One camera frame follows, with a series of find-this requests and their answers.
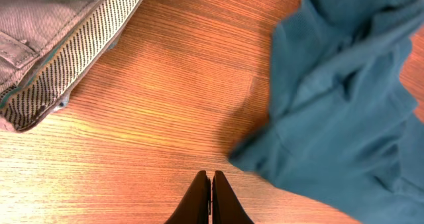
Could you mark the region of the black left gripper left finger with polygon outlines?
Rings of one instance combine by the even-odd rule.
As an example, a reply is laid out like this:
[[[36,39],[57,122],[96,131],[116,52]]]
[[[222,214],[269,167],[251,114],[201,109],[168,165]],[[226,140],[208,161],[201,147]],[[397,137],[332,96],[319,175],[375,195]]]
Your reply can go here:
[[[199,171],[181,202],[165,224],[208,224],[211,204],[211,181],[206,171]]]

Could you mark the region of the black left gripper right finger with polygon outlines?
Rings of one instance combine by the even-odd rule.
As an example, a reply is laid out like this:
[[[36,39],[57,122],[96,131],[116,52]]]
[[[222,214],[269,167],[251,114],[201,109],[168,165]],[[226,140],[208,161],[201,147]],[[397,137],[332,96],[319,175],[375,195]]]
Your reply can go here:
[[[213,224],[253,224],[242,208],[230,183],[222,171],[216,171],[212,184]]]

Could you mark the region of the blue polo shirt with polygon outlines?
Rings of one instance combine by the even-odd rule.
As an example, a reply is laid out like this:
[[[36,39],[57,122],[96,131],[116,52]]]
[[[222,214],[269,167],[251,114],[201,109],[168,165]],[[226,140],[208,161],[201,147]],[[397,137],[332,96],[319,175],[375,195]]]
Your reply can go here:
[[[229,161],[362,223],[423,222],[423,124],[399,80],[423,0],[301,0],[277,24],[269,122]]]

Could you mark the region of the grey folded garment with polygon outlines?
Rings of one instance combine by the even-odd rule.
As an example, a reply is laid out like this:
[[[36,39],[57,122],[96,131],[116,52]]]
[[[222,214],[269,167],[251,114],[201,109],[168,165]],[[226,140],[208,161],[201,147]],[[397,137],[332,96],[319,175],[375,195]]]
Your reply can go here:
[[[121,35],[143,0],[1,0],[1,128],[35,127]]]

